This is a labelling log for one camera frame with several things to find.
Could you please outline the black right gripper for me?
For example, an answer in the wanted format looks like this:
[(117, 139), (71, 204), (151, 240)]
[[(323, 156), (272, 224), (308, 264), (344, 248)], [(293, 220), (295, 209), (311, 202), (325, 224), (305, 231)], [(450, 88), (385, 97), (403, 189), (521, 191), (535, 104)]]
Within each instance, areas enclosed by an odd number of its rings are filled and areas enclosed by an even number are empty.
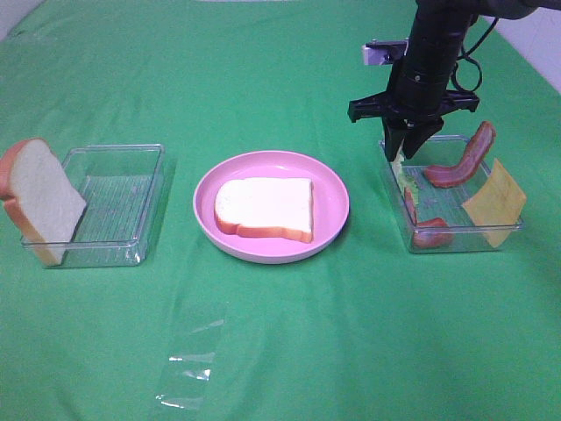
[(460, 86), (457, 70), (457, 59), (428, 70), (400, 59), (392, 66), (384, 91), (349, 102), (349, 119), (355, 123), (363, 118), (380, 118), (387, 161), (395, 160), (401, 144), (404, 156), (411, 159), (442, 129), (442, 116), (460, 110), (476, 111), (479, 98)]

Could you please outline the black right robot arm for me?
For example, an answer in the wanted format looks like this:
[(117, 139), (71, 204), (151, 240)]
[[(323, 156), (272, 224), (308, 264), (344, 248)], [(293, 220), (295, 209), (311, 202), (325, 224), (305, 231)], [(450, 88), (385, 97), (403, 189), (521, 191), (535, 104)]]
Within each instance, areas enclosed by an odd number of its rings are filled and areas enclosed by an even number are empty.
[(465, 35), (480, 16), (504, 19), (527, 17), (539, 7), (559, 8), (558, 1), (420, 1), (407, 39), (373, 40), (362, 47), (366, 65), (391, 65), (384, 91), (349, 103), (352, 122), (380, 118), (385, 156), (415, 155), (439, 132), (446, 114), (476, 111), (475, 93), (447, 88), (460, 59)]

